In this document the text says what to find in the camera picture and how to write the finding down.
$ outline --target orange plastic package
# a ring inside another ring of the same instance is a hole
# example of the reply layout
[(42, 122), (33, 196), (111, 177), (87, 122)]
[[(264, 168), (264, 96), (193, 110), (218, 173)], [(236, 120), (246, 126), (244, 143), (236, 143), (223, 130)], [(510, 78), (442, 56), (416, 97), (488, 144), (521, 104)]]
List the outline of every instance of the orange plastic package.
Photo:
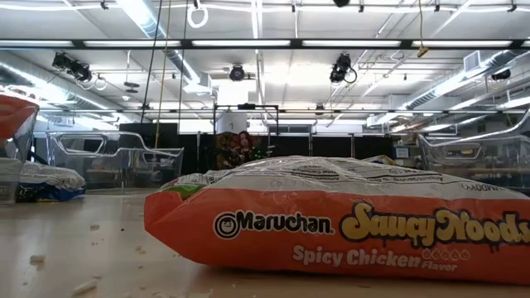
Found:
[(256, 270), (530, 284), (530, 200), (429, 171), (283, 157), (181, 177), (146, 230), (195, 262)]

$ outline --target white ceiling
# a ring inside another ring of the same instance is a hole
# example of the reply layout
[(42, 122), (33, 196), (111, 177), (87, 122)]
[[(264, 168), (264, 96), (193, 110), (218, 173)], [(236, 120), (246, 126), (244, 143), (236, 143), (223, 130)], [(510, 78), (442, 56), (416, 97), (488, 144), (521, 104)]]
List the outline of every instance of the white ceiling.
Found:
[[(18, 5), (23, 7), (65, 7), (66, 2), (74, 6), (99, 5), (99, 1), (90, 0), (41, 0), (41, 1), (3, 1), (1, 5)], [(365, 0), (366, 6), (384, 5), (395, 7), (402, 2), (401, 7), (417, 7), (414, 0), (387, 0), (382, 4), (379, 0)], [(423, 0), (427, 4), (434, 1)], [(444, 7), (458, 8), (465, 0), (440, 0)], [(159, 1), (152, 1), (157, 6)], [(186, 2), (173, 1), (173, 4)], [(217, 4), (220, 6), (250, 7), (250, 1), (203, 1), (203, 4)], [(327, 5), (333, 7), (331, 0), (297, 0), (298, 6)], [(482, 0), (474, 1), (471, 9), (509, 6), (510, 1)], [(530, 0), (517, 0), (519, 7), (530, 8)], [(290, 7), (291, 1), (264, 0), (265, 8)], [(36, 12), (22, 10), (4, 10), (1, 38), (43, 38), (43, 39), (95, 39), (95, 38), (145, 38), (140, 29), (122, 11), (113, 7), (107, 11), (90, 9), (81, 11)], [(167, 22), (168, 10), (162, 10), (161, 23)], [(169, 35), (172, 38), (253, 38), (251, 14), (249, 12), (234, 12), (219, 9), (209, 9), (210, 18), (205, 26), (194, 29), (185, 24), (186, 12), (184, 8), (171, 9), (171, 27)], [(445, 26), (438, 34), (432, 35), (446, 22), (451, 14), (447, 11), (423, 13), (423, 36), (425, 38), (513, 38), (526, 39), (530, 36), (530, 12), (463, 12), (454, 21)], [(420, 17), (418, 13), (379, 13), (379, 12), (342, 12), (340, 9), (320, 12), (298, 12), (298, 37), (300, 38), (374, 38), (382, 24), (390, 18), (389, 23), (380, 34), (380, 38), (418, 38), (420, 36)], [(267, 12), (263, 14), (262, 38), (294, 38), (295, 13)], [(147, 82), (146, 71), (152, 53), (149, 50), (134, 50), (131, 54), (131, 70), (144, 70), (143, 74), (130, 74), (129, 81), (139, 83), (139, 93), (133, 99), (124, 102), (122, 99), (123, 86), (127, 64), (127, 53), (117, 50), (68, 50), (72, 57), (90, 64), (90, 68), (99, 71), (109, 82), (109, 86), (95, 94), (109, 99), (124, 107), (141, 106)], [(340, 92), (340, 96), (330, 99), (333, 89), (330, 87), (330, 67), (342, 50), (263, 50), (265, 102), (280, 104), (286, 108), (314, 108), (316, 103), (333, 103), (333, 107), (388, 107), (390, 95), (409, 95), (420, 89), (427, 88), (432, 82), (452, 70), (462, 66), (462, 58), (470, 53), (467, 50), (432, 50), (421, 59), (416, 58), (415, 51), (404, 51), (397, 56), (410, 57), (406, 59), (387, 79), (364, 97), (361, 95), (370, 84), (380, 80), (396, 63), (391, 59), (391, 51), (369, 50), (357, 67), (359, 80), (347, 92)], [(361, 50), (348, 51), (352, 60), (362, 54)], [(53, 70), (51, 62), (55, 52), (53, 50), (18, 50), (13, 54), (38, 65), (45, 70)], [(214, 79), (225, 76), (223, 69), (233, 64), (243, 64), (247, 72), (256, 73), (256, 55), (254, 50), (187, 50), (185, 59), (195, 70), (210, 73)], [(158, 102), (162, 92), (164, 102), (178, 101), (181, 96), (180, 76), (172, 79), (175, 72), (174, 65), (167, 61), (164, 89), (161, 89), (161, 69), (164, 56), (160, 51), (154, 53), (152, 76), (147, 95), (148, 102)], [(60, 76), (71, 79), (66, 74)], [(479, 91), (463, 88), (460, 92), (453, 92), (451, 96), (458, 96), (462, 100), (469, 99)], [(198, 108), (201, 101), (211, 106), (210, 96), (197, 96), (182, 92), (182, 99), (186, 107)]]

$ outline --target floor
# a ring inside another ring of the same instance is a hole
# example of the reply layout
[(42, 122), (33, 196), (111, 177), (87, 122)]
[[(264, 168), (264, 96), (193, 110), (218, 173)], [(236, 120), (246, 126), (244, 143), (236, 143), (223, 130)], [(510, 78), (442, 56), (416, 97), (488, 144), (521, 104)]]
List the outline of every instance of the floor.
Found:
[[(143, 229), (145, 195), (87, 195), (69, 203), (0, 208), (0, 297), (529, 297), (530, 287), (261, 273), (203, 266)], [(91, 230), (91, 225), (99, 229)], [(46, 255), (42, 264), (30, 256)]]

